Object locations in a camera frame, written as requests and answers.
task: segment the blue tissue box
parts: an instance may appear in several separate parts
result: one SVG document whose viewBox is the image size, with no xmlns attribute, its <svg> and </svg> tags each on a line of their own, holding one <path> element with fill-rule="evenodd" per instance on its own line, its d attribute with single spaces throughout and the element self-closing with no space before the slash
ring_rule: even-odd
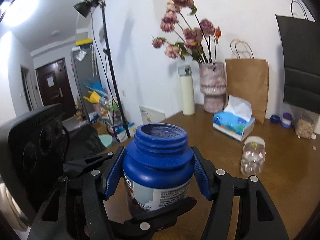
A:
<svg viewBox="0 0 320 240">
<path fill-rule="evenodd" d="M 213 115 L 213 128 L 232 138 L 243 141 L 253 130 L 255 118 L 249 122 L 228 112 L 219 112 Z"/>
</svg>

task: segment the doorway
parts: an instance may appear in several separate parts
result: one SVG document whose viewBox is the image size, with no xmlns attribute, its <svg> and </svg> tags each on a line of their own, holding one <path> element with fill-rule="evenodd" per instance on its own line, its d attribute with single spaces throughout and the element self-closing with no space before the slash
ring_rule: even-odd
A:
<svg viewBox="0 0 320 240">
<path fill-rule="evenodd" d="M 44 106 L 63 104 L 63 120 L 76 113 L 65 59 L 58 59 L 36 69 L 40 95 Z"/>
<path fill-rule="evenodd" d="M 24 96 L 27 102 L 28 109 L 29 111 L 31 111 L 38 108 L 38 105 L 36 102 L 34 91 L 32 89 L 33 86 L 32 86 L 32 80 L 30 76 L 30 70 L 23 65 L 20 65 L 20 69 L 21 69 L 21 78 L 22 78 Z"/>
</svg>

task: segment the white tissue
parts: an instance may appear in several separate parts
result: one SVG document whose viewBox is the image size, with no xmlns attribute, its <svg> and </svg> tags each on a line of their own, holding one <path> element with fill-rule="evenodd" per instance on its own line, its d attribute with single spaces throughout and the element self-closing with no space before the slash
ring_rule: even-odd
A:
<svg viewBox="0 0 320 240">
<path fill-rule="evenodd" d="M 249 122 L 252 115 L 252 108 L 248 101 L 229 95 L 228 105 L 223 112 L 232 113 Z"/>
</svg>

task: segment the flower vase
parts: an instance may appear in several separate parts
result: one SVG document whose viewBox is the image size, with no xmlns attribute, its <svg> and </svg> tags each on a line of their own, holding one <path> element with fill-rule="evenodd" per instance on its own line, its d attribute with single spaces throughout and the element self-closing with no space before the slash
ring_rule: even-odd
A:
<svg viewBox="0 0 320 240">
<path fill-rule="evenodd" d="M 211 114 L 222 111 L 227 93 L 223 62 L 200 63 L 199 68 L 200 91 L 204 94 L 204 110 Z"/>
</svg>

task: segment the clear plastic bottle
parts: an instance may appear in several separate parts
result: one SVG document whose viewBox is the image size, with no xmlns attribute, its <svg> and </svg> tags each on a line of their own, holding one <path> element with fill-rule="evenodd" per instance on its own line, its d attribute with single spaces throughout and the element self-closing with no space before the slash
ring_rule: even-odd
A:
<svg viewBox="0 0 320 240">
<path fill-rule="evenodd" d="M 258 136 L 250 136 L 244 142 L 241 173 L 246 176 L 258 175 L 266 156 L 265 142 Z"/>
</svg>

